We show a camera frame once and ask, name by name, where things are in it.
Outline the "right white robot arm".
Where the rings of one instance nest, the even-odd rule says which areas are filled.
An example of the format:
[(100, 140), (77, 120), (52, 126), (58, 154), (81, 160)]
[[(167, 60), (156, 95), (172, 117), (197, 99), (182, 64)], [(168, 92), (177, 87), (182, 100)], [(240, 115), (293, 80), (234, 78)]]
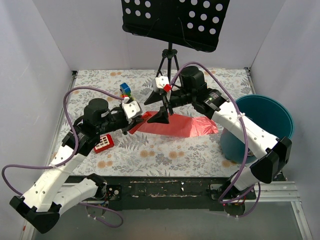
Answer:
[(249, 167), (241, 165), (228, 181), (216, 190), (216, 198), (225, 203), (238, 200), (248, 193), (255, 184), (269, 184), (288, 163), (292, 141), (284, 136), (268, 133), (255, 124), (245, 113), (240, 112), (235, 100), (226, 91), (207, 86), (204, 73), (196, 66), (178, 70), (170, 80), (156, 75), (152, 81), (153, 91), (145, 105), (162, 101), (159, 111), (147, 122), (169, 124), (173, 109), (191, 104), (194, 109), (208, 119), (222, 125), (237, 139), (244, 143), (244, 155), (252, 151), (256, 162)]

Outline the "red plastic trash bag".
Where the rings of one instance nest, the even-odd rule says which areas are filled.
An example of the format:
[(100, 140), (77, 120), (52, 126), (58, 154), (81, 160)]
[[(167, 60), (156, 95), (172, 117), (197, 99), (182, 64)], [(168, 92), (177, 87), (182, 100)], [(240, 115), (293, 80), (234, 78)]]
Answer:
[(136, 132), (178, 138), (199, 137), (219, 132), (216, 123), (206, 116), (190, 117), (175, 113), (169, 116), (169, 124), (147, 123), (147, 120), (144, 119), (144, 123)]

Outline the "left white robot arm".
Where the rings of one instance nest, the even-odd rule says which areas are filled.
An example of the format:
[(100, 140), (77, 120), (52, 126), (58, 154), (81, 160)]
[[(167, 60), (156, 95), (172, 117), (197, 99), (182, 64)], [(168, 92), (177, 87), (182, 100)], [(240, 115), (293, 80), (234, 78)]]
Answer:
[(105, 99), (90, 100), (83, 115), (73, 124), (74, 129), (63, 138), (50, 165), (28, 191), (14, 196), (9, 204), (40, 233), (45, 234), (56, 225), (64, 212), (83, 200), (104, 199), (109, 187), (105, 179), (95, 173), (68, 190), (60, 189), (73, 170), (100, 143), (102, 135), (117, 130), (127, 134), (143, 121), (142, 113), (142, 107), (133, 99), (113, 109), (109, 109)]

